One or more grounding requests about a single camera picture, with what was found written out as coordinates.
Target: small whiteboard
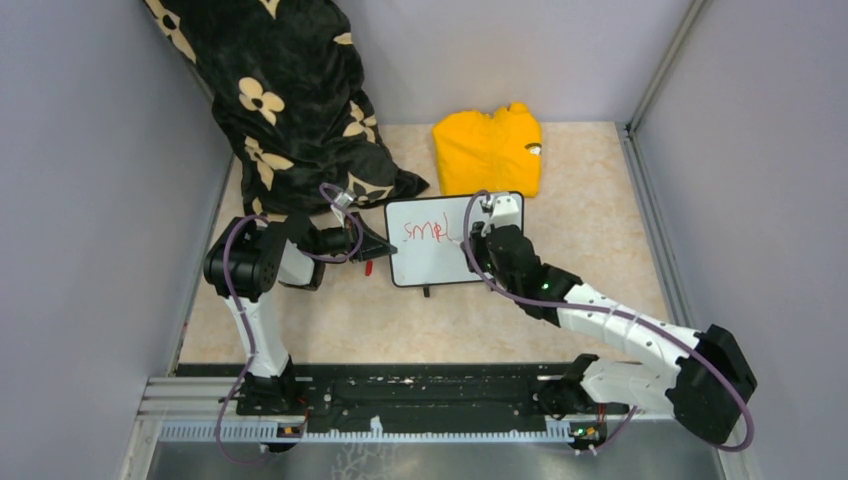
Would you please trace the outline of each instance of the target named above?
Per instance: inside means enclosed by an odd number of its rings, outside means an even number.
[[[518,202],[524,229],[524,197]],[[479,282],[468,271],[462,241],[462,222],[471,195],[395,200],[386,205],[386,233],[398,252],[389,257],[392,282],[398,287],[424,287],[446,283]],[[486,220],[479,199],[471,212],[471,224]]]

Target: beige tile floor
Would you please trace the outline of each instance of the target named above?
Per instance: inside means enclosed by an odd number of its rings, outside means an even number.
[[[402,168],[423,176],[438,196],[435,154],[428,125],[385,125],[380,132]],[[612,298],[666,319],[642,220],[612,123],[543,124],[539,196],[527,199],[525,232],[544,262],[580,275]],[[233,169],[215,226],[217,238],[242,214]],[[385,234],[383,209],[362,212]],[[314,219],[334,226],[330,215]],[[419,289],[392,285],[387,258],[328,266],[318,292],[272,290],[283,341],[295,362],[542,362],[568,361],[580,353],[624,359],[600,342],[526,316],[481,284]],[[200,282],[182,363],[242,362],[236,324],[214,289]]]

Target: black blanket with flower pattern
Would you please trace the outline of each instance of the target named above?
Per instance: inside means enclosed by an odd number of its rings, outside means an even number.
[[[347,187],[363,207],[428,187],[383,144],[350,22],[331,1],[144,2],[215,93],[246,212],[324,211],[321,182]]]

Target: cable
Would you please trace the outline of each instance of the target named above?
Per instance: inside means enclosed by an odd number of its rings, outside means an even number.
[[[254,220],[260,220],[268,223],[268,219],[262,215],[248,215],[239,220],[239,222],[233,226],[232,231],[230,231],[230,235],[227,237],[227,242],[224,244],[224,282],[227,284],[227,290],[230,292],[230,297],[233,299],[233,303],[236,305],[236,310],[238,310],[239,316],[241,317],[241,323],[244,326],[250,352],[248,353],[247,361],[244,362],[244,367],[242,367],[241,372],[239,372],[238,377],[236,377],[236,381],[233,382],[233,386],[230,387],[230,391],[227,393],[227,396],[224,397],[224,402],[221,405],[221,411],[218,412],[218,420],[215,422],[215,443],[218,444],[218,450],[221,452],[221,455],[236,465],[244,466],[258,465],[267,460],[268,456],[263,453],[259,457],[250,461],[243,461],[231,457],[224,448],[224,443],[221,441],[221,422],[224,421],[224,413],[227,411],[227,405],[229,405],[230,400],[232,400],[233,396],[235,396],[236,392],[238,392],[239,385],[247,375],[247,371],[250,370],[250,366],[253,365],[253,359],[256,356],[256,339],[253,337],[253,329],[250,328],[250,322],[247,319],[247,314],[244,312],[244,306],[242,306],[241,299],[236,293],[236,287],[233,285],[233,279],[230,275],[229,268],[230,250],[233,248],[233,242],[235,242],[238,234],[242,231],[242,229],[244,229],[244,226],[247,225],[248,222],[252,222]]]
[[[362,246],[362,239],[363,239],[363,236],[364,236],[364,230],[362,228],[362,224],[359,222],[359,220],[356,219],[356,217],[351,215],[350,212],[346,208],[342,207],[341,205],[339,205],[338,203],[333,201],[333,199],[331,199],[330,196],[327,195],[327,192],[325,191],[325,188],[327,188],[327,187],[335,189],[337,192],[342,191],[342,189],[340,189],[339,187],[337,187],[335,185],[331,185],[329,183],[322,183],[318,187],[318,191],[321,193],[321,196],[323,196],[324,199],[326,199],[328,202],[330,202],[331,205],[338,208],[342,213],[344,213],[344,215],[347,218],[351,219],[351,221],[354,223],[354,225],[356,225],[357,229],[359,230],[359,241],[356,242],[356,246],[354,246],[353,249],[350,252],[348,252],[344,257],[342,257],[343,259],[340,260],[340,261],[337,261],[337,259],[332,258],[332,257],[327,257],[327,258],[329,258],[329,260],[324,260],[321,257],[318,257],[317,259],[327,261],[327,262],[330,262],[330,263],[342,263],[342,262],[346,261],[348,258],[350,258],[351,256],[353,256],[357,252],[357,250],[359,250],[359,247]],[[239,298],[238,294],[236,293],[236,287],[233,284],[233,279],[232,279],[232,276],[230,274],[230,269],[229,269],[230,251],[233,248],[233,243],[235,242],[235,239],[238,238],[238,234],[241,233],[241,231],[244,229],[245,225],[247,225],[248,222],[252,222],[254,220],[259,220],[259,221],[265,222],[266,224],[269,223],[268,219],[263,217],[262,215],[248,215],[248,216],[242,218],[241,220],[239,220],[238,223],[236,223],[233,226],[233,229],[230,231],[230,234],[227,236],[227,241],[224,244],[224,258],[223,258],[224,266],[225,266],[225,268],[224,268],[224,283],[226,283],[227,291],[229,291],[230,297],[233,299],[233,303],[236,306],[236,310],[239,312],[239,317],[241,318],[241,323],[242,323],[242,326],[244,327],[245,335],[247,336],[247,344],[249,346],[249,352],[248,352],[248,355],[247,355],[247,361],[244,362],[244,367],[242,367],[241,372],[239,372],[238,376],[236,377],[235,382],[233,382],[233,386],[230,387],[230,391],[227,393],[227,396],[224,397],[224,401],[222,402],[222,405],[221,405],[221,410],[218,412],[218,419],[215,422],[215,443],[218,445],[218,450],[221,452],[221,455],[223,455],[224,458],[226,458],[227,460],[229,460],[232,463],[235,463],[236,465],[244,465],[244,466],[258,465],[258,464],[264,462],[265,460],[267,460],[268,456],[266,454],[262,454],[259,457],[255,458],[253,460],[249,460],[249,461],[239,460],[237,458],[233,458],[232,456],[230,456],[230,454],[227,453],[227,450],[224,448],[224,443],[221,441],[221,423],[224,421],[224,414],[227,411],[227,406],[229,405],[230,400],[232,400],[233,397],[235,396],[235,394],[238,392],[238,389],[239,389],[239,386],[241,385],[241,382],[244,380],[244,377],[247,375],[247,372],[250,370],[250,366],[253,365],[253,360],[256,357],[256,338],[253,336],[253,329],[250,328],[250,321],[247,319],[247,314],[244,311],[244,306],[241,303],[241,299]],[[317,256],[313,256],[311,254],[307,254],[306,252],[303,252],[303,253],[306,254],[307,256],[312,257],[312,258],[317,257]]]
[[[550,302],[550,301],[535,300],[535,299],[532,299],[532,298],[521,297],[519,295],[515,295],[513,293],[510,293],[510,292],[504,290],[496,282],[494,282],[489,277],[487,277],[486,274],[483,273],[483,269],[480,268],[480,264],[477,262],[477,259],[474,258],[474,253],[471,251],[471,236],[470,236],[470,233],[469,233],[470,227],[471,227],[470,226],[471,211],[474,208],[474,203],[477,201],[478,198],[480,198],[484,195],[488,198],[490,194],[486,190],[480,190],[479,192],[475,193],[474,195],[471,196],[471,200],[468,201],[468,205],[465,207],[465,217],[464,217],[463,225],[462,225],[462,239],[463,239],[462,249],[465,252],[465,256],[468,258],[468,262],[471,264],[471,267],[474,269],[474,272],[477,273],[477,275],[483,280],[483,282],[489,288],[491,288],[492,290],[498,292],[499,294],[503,295],[504,297],[506,297],[506,298],[508,298],[508,299],[510,299],[514,302],[523,303],[525,305],[531,305],[531,306],[535,306],[535,307],[544,307],[544,308],[565,308],[565,309],[571,309],[571,310],[582,310],[582,311],[586,311],[586,312],[598,312],[598,313],[612,314],[612,315],[615,315],[617,317],[621,317],[625,320],[634,321],[638,325],[647,328],[651,332],[653,332],[653,333],[659,335],[660,337],[668,340],[669,342],[673,343],[676,347],[683,350],[684,352],[689,354],[689,356],[691,356],[692,358],[694,358],[695,360],[700,362],[701,365],[703,365],[704,368],[706,368],[716,378],[716,380],[718,380],[718,382],[725,389],[727,389],[727,392],[730,394],[730,396],[736,402],[736,405],[739,407],[739,411],[742,412],[742,416],[745,418],[746,432],[745,432],[745,438],[742,440],[742,442],[740,442],[738,445],[715,445],[715,444],[711,444],[711,445],[713,447],[715,447],[719,450],[725,451],[725,452],[741,452],[741,451],[745,450],[746,448],[748,448],[749,446],[751,446],[751,443],[754,441],[754,417],[753,417],[753,415],[751,415],[751,410],[748,409],[748,405],[745,404],[745,400],[742,399],[742,397],[739,395],[739,392],[737,392],[736,389],[733,388],[733,385],[730,383],[730,381],[721,373],[721,371],[719,371],[718,368],[716,368],[715,365],[712,364],[712,362],[707,360],[703,355],[698,353],[693,348],[691,348],[688,345],[686,345],[685,343],[683,343],[680,339],[678,339],[674,335],[671,335],[670,333],[666,332],[665,330],[663,330],[660,327],[657,327],[657,326],[655,326],[655,325],[653,325],[649,322],[642,320],[638,315],[633,315],[632,313],[624,312],[624,311],[621,311],[621,310],[612,310],[611,311],[608,308],[599,307],[599,306],[596,306],[596,305],[584,305],[584,304],[579,304],[579,303],[566,303],[566,302]],[[621,428],[624,427],[624,425],[626,425],[630,422],[630,419],[633,417],[633,415],[634,415],[633,412],[635,410],[636,410],[635,406],[631,408],[631,410],[630,410],[631,413],[630,413],[630,415],[628,415],[628,418],[625,418],[625,421],[622,422],[622,424],[619,425],[618,428],[616,428],[615,432],[607,439],[607,443],[609,443],[610,440],[612,440],[615,436],[618,435],[618,432],[621,430]]]
[[[335,200],[330,198],[330,196],[327,194],[325,188],[330,188],[330,189],[334,190],[336,193],[344,193],[344,190],[342,190],[341,188],[339,188],[335,185],[332,185],[332,184],[329,184],[329,183],[326,183],[326,182],[322,183],[318,187],[318,191],[321,193],[321,196],[324,197],[324,200],[329,202],[330,205],[338,208],[339,211],[341,211],[345,215],[345,217],[347,217],[351,222],[353,222],[354,225],[356,225],[356,229],[359,231],[359,238],[356,240],[356,245],[353,247],[353,249],[351,251],[349,251],[348,253],[346,253],[345,255],[339,257],[339,258],[323,257],[321,255],[315,255],[314,253],[304,252],[303,250],[301,250],[301,253],[303,253],[304,255],[306,255],[307,257],[309,257],[313,260],[318,260],[319,262],[344,263],[344,262],[348,261],[348,259],[350,259],[350,257],[352,257],[354,254],[356,254],[356,252],[359,251],[359,248],[362,246],[362,240],[365,238],[365,229],[362,227],[362,223],[360,223],[360,221],[356,217],[351,215],[350,212],[346,208],[342,207],[341,205],[336,203]]]

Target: yellow cloth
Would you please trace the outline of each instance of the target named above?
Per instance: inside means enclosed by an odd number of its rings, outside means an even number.
[[[449,115],[433,127],[443,195],[515,190],[539,193],[542,128],[523,103],[494,116],[476,110]]]

